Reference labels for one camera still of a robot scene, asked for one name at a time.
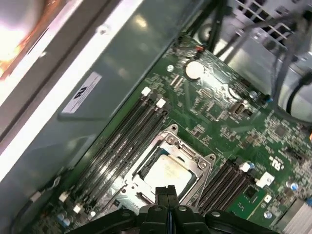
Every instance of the black plastic bracket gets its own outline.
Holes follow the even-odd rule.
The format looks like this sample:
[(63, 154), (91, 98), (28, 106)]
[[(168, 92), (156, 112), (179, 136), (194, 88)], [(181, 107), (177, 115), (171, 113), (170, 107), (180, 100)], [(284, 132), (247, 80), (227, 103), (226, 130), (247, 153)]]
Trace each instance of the black plastic bracket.
[(205, 221), (208, 228), (227, 234), (278, 234), (234, 214), (220, 210), (209, 211), (205, 215)]
[(99, 219), (87, 223), (71, 232), (70, 234), (113, 234), (136, 226), (137, 215), (130, 210), (122, 209), (107, 214)]

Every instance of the ram slot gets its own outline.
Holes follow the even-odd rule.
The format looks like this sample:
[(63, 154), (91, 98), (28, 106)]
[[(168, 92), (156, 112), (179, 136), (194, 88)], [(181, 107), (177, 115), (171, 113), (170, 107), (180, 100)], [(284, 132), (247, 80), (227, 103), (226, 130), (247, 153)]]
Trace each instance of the ram slot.
[(151, 105), (153, 104), (152, 100), (148, 100), (147, 103), (143, 103), (141, 106), (136, 107), (136, 111), (133, 115), (128, 119), (127, 123), (124, 124), (118, 132), (114, 132), (114, 138), (110, 138), (109, 143), (106, 143), (106, 147), (104, 152), (102, 153), (100, 160), (98, 160), (93, 169), (90, 169), (85, 177), (82, 178), (80, 184), (76, 187), (75, 192), (77, 196), (81, 196), (82, 192), (86, 190), (90, 184), (93, 183), (98, 177), (98, 174), (102, 171), (103, 167), (105, 167), (109, 160), (111, 159), (109, 155), (112, 152), (120, 149), (124, 142), (127, 140), (129, 135), (132, 133), (133, 126), (139, 124), (142, 121), (146, 114), (150, 112)]
[(105, 178), (113, 171), (113, 169), (121, 163), (124, 158), (122, 157), (123, 154), (131, 150), (131, 146), (135, 141), (136, 136), (139, 134), (141, 131), (142, 127), (144, 126), (145, 122), (148, 122), (154, 114), (153, 108), (149, 110), (146, 116), (143, 118), (143, 124), (138, 124), (135, 126), (131, 131), (129, 131), (126, 135), (125, 141), (122, 141), (120, 147), (116, 147), (115, 149), (111, 150), (110, 153), (107, 155), (107, 158), (110, 160), (109, 165), (107, 165), (107, 168), (105, 169), (104, 172), (101, 173), (99, 177), (96, 178), (94, 184), (92, 184), (88, 191), (92, 192), (95, 188), (97, 188)]
[(241, 192), (239, 188), (241, 188), (241, 184), (244, 182), (244, 177), (241, 175), (236, 175), (229, 184), (223, 188), (223, 191), (220, 192), (218, 197), (215, 197), (215, 200), (209, 205), (209, 207), (205, 208), (205, 212), (209, 210), (221, 210), (221, 207), (224, 207), (225, 204), (228, 204), (228, 201), (231, 200), (233, 196), (237, 194), (237, 192)]
[(220, 183), (217, 183), (212, 189), (211, 193), (204, 198), (203, 203), (201, 204), (199, 208), (199, 213), (203, 213), (205, 210), (207, 210), (211, 205), (214, 203), (216, 199), (218, 199), (219, 196), (222, 195), (224, 192), (224, 189), (226, 189), (229, 184), (231, 184), (235, 180), (235, 171), (230, 171), (228, 174), (226, 174), (226, 177), (224, 177)]
[(103, 162), (101, 163), (97, 173), (94, 173), (92, 179), (86, 183), (82, 195), (79, 200), (86, 200), (90, 196), (90, 193), (96, 189), (102, 181), (113, 171), (113, 169), (122, 161), (122, 153), (127, 152), (129, 144), (131, 144), (133, 137), (136, 136), (141, 128), (141, 122), (151, 118), (153, 115), (154, 107), (150, 107), (144, 116), (135, 123), (134, 127), (129, 129), (126, 134), (115, 144), (105, 155)]
[(90, 172), (91, 168), (99, 161), (99, 158), (106, 150), (107, 146), (112, 143), (112, 141), (120, 134), (120, 132), (123, 131), (123, 128), (127, 125), (127, 123), (133, 119), (136, 112), (138, 112), (139, 107), (143, 105), (145, 98), (139, 99), (136, 101), (130, 112), (127, 114), (127, 116), (122, 120), (122, 122), (119, 124), (118, 128), (109, 136), (109, 138), (105, 141), (105, 144), (102, 145), (102, 147), (98, 150), (97, 154), (92, 158), (92, 160), (89, 162), (88, 166), (83, 170), (83, 172), (80, 174), (79, 180), (82, 180), (83, 178), (86, 178), (88, 173)]
[(205, 187), (199, 201), (199, 213), (204, 215), (209, 210), (227, 209), (249, 184), (250, 176), (227, 161)]
[(205, 201), (209, 198), (209, 196), (211, 196), (211, 191), (218, 188), (218, 186), (220, 185), (220, 182), (222, 182), (225, 177), (227, 176), (227, 174), (229, 174), (231, 172), (232, 168), (229, 166), (228, 163), (226, 163), (218, 172), (217, 174), (209, 181), (209, 183), (206, 185), (202, 196), (200, 198), (199, 201), (199, 206), (201, 206), (201, 204), (204, 204)]
[(247, 188), (248, 185), (251, 184), (251, 181), (249, 178), (244, 178), (244, 180), (241, 182), (241, 184), (236, 188), (236, 190), (232, 193), (232, 196), (230, 199), (227, 199), (226, 202), (223, 203), (219, 207), (220, 210), (226, 210), (231, 203)]
[(103, 181), (99, 181), (100, 183), (103, 183), (103, 185), (90, 195), (90, 206), (94, 206), (98, 200), (106, 194), (117, 177), (124, 172), (129, 163), (132, 163), (133, 159), (136, 157), (141, 147), (145, 144), (146, 140), (150, 138), (152, 133), (160, 128), (164, 117), (167, 115), (167, 111), (161, 111), (161, 113), (157, 114), (154, 113), (154, 115), (155, 116), (152, 119), (149, 119), (144, 123), (144, 125), (142, 125), (140, 133), (136, 135), (132, 143), (129, 145), (130, 150), (125, 150), (127, 153), (124, 156), (125, 158), (122, 160), (122, 165), (120, 165), (116, 171), (113, 172), (113, 175), (107, 180), (107, 182), (103, 183)]

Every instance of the white label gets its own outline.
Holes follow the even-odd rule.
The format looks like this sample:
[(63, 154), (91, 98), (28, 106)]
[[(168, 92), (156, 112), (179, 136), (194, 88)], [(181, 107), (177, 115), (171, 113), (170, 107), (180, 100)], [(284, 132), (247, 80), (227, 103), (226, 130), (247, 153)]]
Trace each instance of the white label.
[(96, 72), (91, 73), (91, 75), (86, 79), (86, 81), (83, 83), (80, 89), (75, 93), (75, 95), (72, 97), (69, 103), (65, 106), (62, 113), (69, 113), (69, 114), (75, 113), (76, 110), (83, 103), (83, 101), (87, 98), (87, 96), (91, 93), (91, 91), (94, 89), (94, 87), (96, 86), (96, 84), (99, 82), (101, 78), (102, 76), (99, 75), (98, 73)]
[(280, 158), (273, 158), (272, 156), (270, 156), (269, 160), (272, 162), (272, 167), (274, 167), (277, 171), (284, 169), (284, 162)]

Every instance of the wire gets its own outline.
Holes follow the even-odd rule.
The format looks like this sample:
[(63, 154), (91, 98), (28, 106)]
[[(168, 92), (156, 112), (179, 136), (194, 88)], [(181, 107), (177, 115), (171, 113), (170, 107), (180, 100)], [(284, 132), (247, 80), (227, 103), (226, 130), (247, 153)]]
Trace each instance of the wire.
[(215, 46), (218, 43), (220, 39), (221, 29), (222, 29), (222, 23), (224, 16), (226, 14), (226, 9), (228, 6), (228, 0), (220, 0), (218, 2), (213, 25), (211, 28), (211, 32), (207, 41), (207, 49), (213, 53), (215, 50)]
[(20, 224), (21, 218), (23, 215), (28, 211), (28, 209), (31, 207), (33, 203), (35, 203), (45, 192), (53, 190), (55, 187), (59, 185), (59, 182), (64, 175), (66, 175), (68, 171), (64, 171), (61, 175), (54, 177), (51, 179), (48, 183), (46, 183), (41, 189), (39, 189), (37, 192), (35, 192), (29, 200), (24, 204), (24, 206), (20, 209), (18, 214), (15, 216), (13, 221), (10, 224), (9, 227), (9, 233), (10, 234), (16, 234), (19, 233), (17, 227)]
[(203, 22), (209, 17), (209, 15), (214, 11), (217, 5), (217, 0), (211, 1), (201, 12), (201, 14), (196, 18), (192, 25), (186, 31), (187, 34), (193, 37), (195, 33), (199, 30)]
[(295, 118), (295, 117), (291, 116), (290, 114), (288, 114), (287, 112), (285, 112), (285, 110), (282, 109), (278, 105), (279, 97), (281, 94), (281, 90), (282, 90), (284, 81), (286, 79), (286, 75), (288, 73), (289, 66), (293, 60), (293, 56), (296, 52), (298, 45), (300, 45), (300, 43), (301, 43), (302, 38), (303, 37), (302, 37), (301, 33), (296, 32), (293, 35), (292, 40), (290, 40), (288, 43), (288, 50), (285, 53), (281, 68), (278, 72), (276, 82), (275, 82), (275, 87), (274, 87), (275, 92), (273, 95), (273, 109), (274, 109), (276, 114), (280, 115), (283, 119), (285, 119), (287, 121), (296, 122), (296, 123), (304, 124), (307, 126), (311, 126), (312, 122), (308, 122), (308, 121), (304, 121), (304, 120)]
[(10, 234), (19, 233), (18, 230), (16, 230), (16, 227), (19, 225), (21, 218), (28, 211), (29, 207), (31, 207), (33, 203), (34, 202), (32, 200), (28, 200), (26, 204), (20, 209), (20, 211), (18, 212), (18, 214), (15, 216), (15, 218), (10, 224), (10, 227), (9, 227)]
[(278, 60), (282, 56), (282, 53), (283, 53), (283, 47), (279, 46), (277, 53), (276, 53), (276, 56), (275, 56), (275, 61), (272, 65), (272, 71), (271, 71), (271, 96), (274, 96), (274, 94), (275, 94), (275, 78), (276, 78)]
[(293, 105), (293, 99), (297, 95), (297, 93), (300, 91), (300, 89), (303, 87), (303, 84), (297, 85), (294, 90), (292, 91), (292, 94), (289, 96), (288, 102), (287, 102), (287, 107), (286, 107), (286, 112), (288, 114), (292, 113), (292, 105)]
[(231, 62), (231, 60), (233, 59), (233, 57), (237, 54), (237, 52), (239, 51), (239, 49), (243, 46), (243, 44), (248, 40), (249, 35), (250, 35), (250, 31), (249, 32), (245, 32), (243, 34), (243, 36), (241, 37), (240, 41), (234, 46), (233, 50), (227, 55), (227, 57), (224, 59), (224, 63), (225, 64), (229, 64), (229, 62)]
[[(245, 33), (250, 33), (253, 29), (255, 28), (263, 28), (263, 27), (267, 27), (269, 25), (273, 25), (273, 24), (277, 24), (277, 23), (281, 23), (281, 22), (285, 22), (285, 21), (289, 21), (289, 20), (296, 20), (300, 15), (299, 14), (289, 14), (287, 16), (282, 16), (276, 19), (269, 19), (266, 21), (262, 21), (259, 23), (255, 23), (255, 24), (250, 24), (245, 26), (242, 31), (244, 31)], [(229, 40), (229, 42), (216, 54), (217, 57), (221, 57), (226, 51), (228, 51), (234, 43), (237, 42), (237, 40), (240, 38), (240, 35), (238, 33), (235, 33)]]
[(303, 88), (304, 86), (310, 85), (311, 83), (312, 83), (312, 72), (308, 72), (300, 79), (298, 85), (294, 88), (294, 90), (292, 91), (292, 94), (289, 96), (289, 99), (287, 102), (287, 108), (286, 108), (286, 112), (288, 114), (291, 114), (292, 112), (292, 104), (293, 104), (294, 97), (301, 90), (301, 88)]

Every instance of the gray metal surface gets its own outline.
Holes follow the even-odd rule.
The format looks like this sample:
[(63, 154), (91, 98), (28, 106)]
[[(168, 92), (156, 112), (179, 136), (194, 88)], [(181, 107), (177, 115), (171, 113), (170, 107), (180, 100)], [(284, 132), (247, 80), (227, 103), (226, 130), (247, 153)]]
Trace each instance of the gray metal surface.
[[(231, 0), (229, 5), (233, 7), (233, 14), (225, 18), (222, 29), (222, 42), (219, 43), (215, 52), (221, 49), (225, 42), (244, 25), (253, 24), (256, 18), (279, 17), (279, 13), (285, 12), (302, 12), (309, 8), (310, 0)], [(261, 92), (270, 94), (272, 86), (272, 64), (275, 60), (273, 51), (269, 51), (265, 45), (269, 41), (273, 41), (277, 45), (283, 38), (286, 38), (289, 33), (280, 34), (282, 25), (272, 25), (268, 32), (263, 29), (255, 29), (248, 40), (244, 43), (241, 50), (229, 63), (235, 71), (240, 73), (244, 78), (249, 80)], [(280, 98), (280, 106), (286, 107), (288, 97), (291, 90), (296, 86), (301, 75), (312, 69), (312, 53), (306, 51), (302, 53), (299, 60), (294, 63), (288, 72), (285, 85)], [(310, 95), (312, 87), (303, 88), (299, 95), (294, 99), (293, 115), (310, 121), (312, 118), (312, 96)]]
[(7, 54), (33, 31), (43, 7), (42, 0), (0, 1), (0, 60), (5, 60)]
[(276, 225), (284, 234), (312, 233), (312, 208), (296, 200)]
[[(143, 1), (0, 183), (0, 219), (7, 220), (1, 223), (0, 230), (8, 224), (28, 197), (61, 167), (73, 165), (79, 160), (202, 2)], [(99, 26), (103, 23), (105, 15), (107, 12), (92, 20)], [(144, 19), (147, 27), (142, 27), (141, 19)], [(58, 46), (62, 47), (61, 39), (62, 37), (59, 38)], [(57, 45), (54, 46), (51, 49), (54, 48), (56, 53)], [(50, 53), (51, 56), (46, 59), (53, 57), (54, 51), (51, 50)], [(73, 51), (69, 54), (61, 66), (59, 60), (52, 60), (52, 68), (43, 69), (40, 64), (45, 64), (45, 60), (38, 61), (29, 75), (46, 77), (48, 73), (57, 79), (64, 73), (70, 64), (70, 58), (75, 54), (78, 52)], [(75, 113), (62, 114), (61, 111), (93, 71), (103, 76), (101, 81)]]
[[(99, 23), (96, 25), (93, 20), (108, 2), (109, 0), (94, 0), (92, 4), (83, 2), (46, 48), (45, 56), (35, 62), (2, 104), (1, 110), (6, 111), (0, 111), (0, 153), (59, 79), (60, 75), (52, 76), (55, 70), (63, 64), (64, 71), (91, 38), (92, 34), (89, 34), (77, 48), (77, 42), (87, 30), (90, 33), (95, 31)], [(75, 55), (70, 54), (74, 46)]]

